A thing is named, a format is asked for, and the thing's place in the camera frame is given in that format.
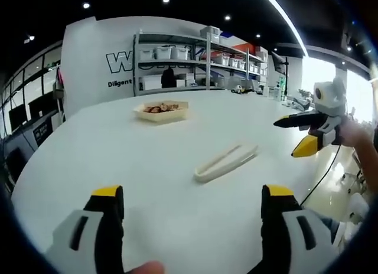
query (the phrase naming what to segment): white table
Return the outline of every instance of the white table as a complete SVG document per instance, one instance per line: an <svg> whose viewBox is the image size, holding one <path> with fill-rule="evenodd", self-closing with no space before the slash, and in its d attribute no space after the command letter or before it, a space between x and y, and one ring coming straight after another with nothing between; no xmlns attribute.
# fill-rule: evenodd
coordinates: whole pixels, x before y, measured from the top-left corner
<svg viewBox="0 0 378 274"><path fill-rule="evenodd" d="M189 118L155 126L132 109L153 100L186 100ZM38 250L91 192L121 184L125 196L125 270L151 259L167 273L245 274L262 258L263 184L291 188L301 201L312 186L318 157L294 159L305 135L273 126L296 113L251 93L176 92L88 107L60 126L24 168L12 195L15 212ZM237 141L260 155L206 185L194 168Z"/></svg>

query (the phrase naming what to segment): floor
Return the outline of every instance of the floor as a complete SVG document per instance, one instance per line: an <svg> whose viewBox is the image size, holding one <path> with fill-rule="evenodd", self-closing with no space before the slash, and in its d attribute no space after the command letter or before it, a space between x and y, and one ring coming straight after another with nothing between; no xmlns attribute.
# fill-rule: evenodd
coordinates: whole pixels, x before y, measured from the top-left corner
<svg viewBox="0 0 378 274"><path fill-rule="evenodd" d="M321 159L314 179L314 186L330 167L337 149L338 146L328 146L321 153L318 153L317 156L321 157ZM343 146L340 148L330 171L304 203L306 208L313 209L338 221L346 220L349 198L352 194L359 192L358 185L354 185L351 188L351 193L348 193L348 189L353 182L352 177L342 179L345 172L357 174L359 171L357 164L351 157L352 153L353 150L351 148Z"/></svg>

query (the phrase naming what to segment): white tongs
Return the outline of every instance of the white tongs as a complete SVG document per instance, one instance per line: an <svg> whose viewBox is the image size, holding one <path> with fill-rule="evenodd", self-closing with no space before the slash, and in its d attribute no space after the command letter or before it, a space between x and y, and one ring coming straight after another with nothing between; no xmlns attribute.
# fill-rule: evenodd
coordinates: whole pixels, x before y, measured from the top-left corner
<svg viewBox="0 0 378 274"><path fill-rule="evenodd" d="M235 152L242 146L242 144L236 145L232 149L229 149L220 154L219 156L215 157L210 162L196 168L194 170L195 180L198 182L209 182L215 180L216 178L233 171L234 169L240 167L241 165L247 163L248 161L252 160L254 157L257 156L258 146L255 146L254 148L248 150L248 152L244 153L234 161L222 165L214 171L206 173L206 171L208 171L211 167L215 166L217 163L219 163L226 157L230 156L233 152Z"/></svg>

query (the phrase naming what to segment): black ceiling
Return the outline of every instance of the black ceiling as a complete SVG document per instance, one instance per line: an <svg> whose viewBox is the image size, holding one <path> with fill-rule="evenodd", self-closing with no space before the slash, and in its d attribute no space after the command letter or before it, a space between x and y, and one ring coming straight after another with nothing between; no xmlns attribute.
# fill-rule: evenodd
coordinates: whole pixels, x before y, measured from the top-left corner
<svg viewBox="0 0 378 274"><path fill-rule="evenodd" d="M83 9L87 1L91 8ZM297 27L305 44L346 54L341 48L343 29L353 33L352 43L364 39L352 25L340 0L277 0ZM232 20L226 22L224 16ZM11 75L29 58L63 39L67 24L95 16L160 16L214 25L254 44L272 48L276 43L296 43L289 27L267 0L9 0L0 2L0 72ZM24 44L27 35L35 40ZM358 48L348 54L367 63Z"/></svg>

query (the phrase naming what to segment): paper tray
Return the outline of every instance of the paper tray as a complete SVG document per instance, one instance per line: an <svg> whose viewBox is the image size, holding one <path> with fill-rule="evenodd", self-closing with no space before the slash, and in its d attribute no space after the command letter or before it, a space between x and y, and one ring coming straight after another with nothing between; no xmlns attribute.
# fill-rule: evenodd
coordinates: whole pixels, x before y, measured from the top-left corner
<svg viewBox="0 0 378 274"><path fill-rule="evenodd" d="M160 106L162 103L166 105L178 105L178 110L173 110L172 112L164 113L146 113L144 109L146 107ZM160 101L160 102L150 102L139 105L134 109L137 118L150 120L151 122L166 122L171 119L182 119L187 115L189 108L188 102L178 102L178 101Z"/></svg>

